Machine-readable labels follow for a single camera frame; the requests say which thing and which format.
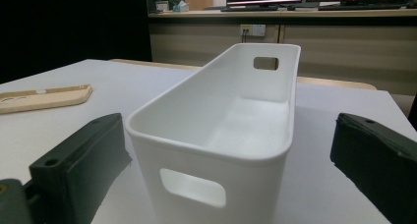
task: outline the white plastic bin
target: white plastic bin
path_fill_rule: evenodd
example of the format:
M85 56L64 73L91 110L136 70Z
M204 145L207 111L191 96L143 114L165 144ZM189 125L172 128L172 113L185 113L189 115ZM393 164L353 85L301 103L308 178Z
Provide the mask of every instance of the white plastic bin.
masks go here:
M236 44L126 120L160 224L268 224L292 143L301 48ZM254 68L257 57L277 70Z

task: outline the white table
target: white table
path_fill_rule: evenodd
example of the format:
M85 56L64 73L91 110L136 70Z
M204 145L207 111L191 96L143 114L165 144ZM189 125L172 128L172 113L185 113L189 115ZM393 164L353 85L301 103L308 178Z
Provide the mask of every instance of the white table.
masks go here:
M86 60L0 84L0 92L91 84L83 104L0 115L0 179L30 179L29 166L89 121L134 110L181 80L187 69ZM275 223L388 223L329 160L340 112L375 120L417 140L386 91L297 84L294 140L287 157ZM115 180L92 223L156 224L132 143L134 159Z

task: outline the wall socket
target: wall socket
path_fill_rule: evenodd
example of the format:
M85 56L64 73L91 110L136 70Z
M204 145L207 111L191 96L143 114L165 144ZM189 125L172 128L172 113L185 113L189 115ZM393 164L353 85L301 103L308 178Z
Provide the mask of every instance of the wall socket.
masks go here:
M265 25L240 25L240 35L265 36L265 29Z

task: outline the handle cutout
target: handle cutout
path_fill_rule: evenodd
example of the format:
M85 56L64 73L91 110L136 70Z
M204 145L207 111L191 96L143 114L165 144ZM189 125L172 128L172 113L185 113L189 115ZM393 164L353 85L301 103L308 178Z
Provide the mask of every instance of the handle cutout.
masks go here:
M171 193L214 207L224 207L226 191L216 182L166 168L159 170L163 186Z
M259 70L276 71L279 67L279 59L272 57L256 57L254 59L254 68Z

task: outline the black partition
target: black partition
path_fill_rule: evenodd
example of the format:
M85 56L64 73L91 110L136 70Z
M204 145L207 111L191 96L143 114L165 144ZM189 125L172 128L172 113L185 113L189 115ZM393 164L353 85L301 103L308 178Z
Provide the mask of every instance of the black partition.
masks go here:
M0 84L85 59L151 61L147 0L2 0L0 8Z

